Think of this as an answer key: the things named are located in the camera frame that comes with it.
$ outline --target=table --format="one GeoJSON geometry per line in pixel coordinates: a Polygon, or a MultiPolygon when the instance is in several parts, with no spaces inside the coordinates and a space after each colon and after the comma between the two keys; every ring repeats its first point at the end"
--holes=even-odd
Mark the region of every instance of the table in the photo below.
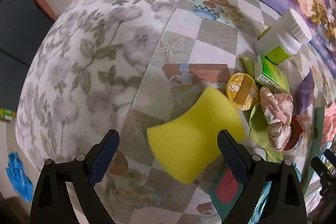
{"type": "MultiPolygon", "coordinates": [[[[35,168],[40,171],[46,158],[62,162],[87,153],[114,128],[120,146],[95,189],[116,223],[220,221],[211,205],[201,205],[211,201],[207,193],[222,157],[192,184],[181,184],[155,160],[146,129],[188,110],[170,98],[161,71],[165,63],[220,63],[231,74],[245,71],[240,57],[255,58],[257,35],[279,18],[259,0],[227,1],[229,10],[211,21],[195,15],[189,0],[74,0],[43,41],[22,89],[16,138],[35,168]]],[[[291,90],[309,67],[314,106],[301,117],[300,145],[284,153],[301,172],[309,156],[314,107],[334,99],[336,87],[310,44],[280,65],[291,90]]],[[[265,158],[244,126],[244,145],[265,158]]]]}

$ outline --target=dark cabinet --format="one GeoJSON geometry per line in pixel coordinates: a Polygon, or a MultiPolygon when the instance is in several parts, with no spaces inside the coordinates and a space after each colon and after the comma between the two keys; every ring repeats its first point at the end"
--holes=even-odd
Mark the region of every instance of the dark cabinet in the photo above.
{"type": "Polygon", "coordinates": [[[29,66],[52,25],[33,0],[0,2],[0,108],[17,110],[29,66]]]}

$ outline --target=red object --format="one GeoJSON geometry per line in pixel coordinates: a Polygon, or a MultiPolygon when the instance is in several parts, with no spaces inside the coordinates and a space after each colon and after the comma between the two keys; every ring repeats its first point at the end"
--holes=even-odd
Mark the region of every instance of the red object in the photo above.
{"type": "Polygon", "coordinates": [[[291,130],[291,137],[283,149],[284,151],[291,150],[300,139],[300,135],[303,133],[303,129],[301,128],[300,123],[297,121],[295,116],[292,117],[291,130]]]}
{"type": "Polygon", "coordinates": [[[216,8],[216,4],[214,4],[214,3],[210,2],[210,1],[205,0],[205,1],[203,1],[202,3],[203,3],[205,6],[209,6],[210,8],[216,8]]]}
{"type": "Polygon", "coordinates": [[[236,181],[230,169],[222,177],[220,184],[216,188],[216,195],[222,204],[229,204],[237,195],[239,183],[236,181]]]}

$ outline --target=purple packet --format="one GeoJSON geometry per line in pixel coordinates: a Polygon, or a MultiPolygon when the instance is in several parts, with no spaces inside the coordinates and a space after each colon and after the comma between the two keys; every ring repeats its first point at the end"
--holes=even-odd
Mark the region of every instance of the purple packet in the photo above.
{"type": "Polygon", "coordinates": [[[296,90],[296,106],[294,107],[296,115],[301,115],[310,106],[314,97],[314,87],[313,72],[311,68],[309,68],[308,74],[296,90]]]}

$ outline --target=green cloth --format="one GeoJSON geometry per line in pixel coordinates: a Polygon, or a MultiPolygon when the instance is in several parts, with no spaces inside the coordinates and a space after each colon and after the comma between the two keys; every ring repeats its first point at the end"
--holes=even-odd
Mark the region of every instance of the green cloth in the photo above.
{"type": "Polygon", "coordinates": [[[281,162],[283,160],[283,154],[281,152],[276,152],[271,147],[267,133],[267,121],[260,105],[256,105],[252,109],[249,125],[251,127],[250,139],[265,149],[267,153],[267,160],[281,162]]]}
{"type": "Polygon", "coordinates": [[[254,70],[253,70],[253,63],[252,61],[247,57],[241,57],[241,60],[244,63],[245,69],[247,71],[247,74],[250,75],[254,79],[254,70]]]}

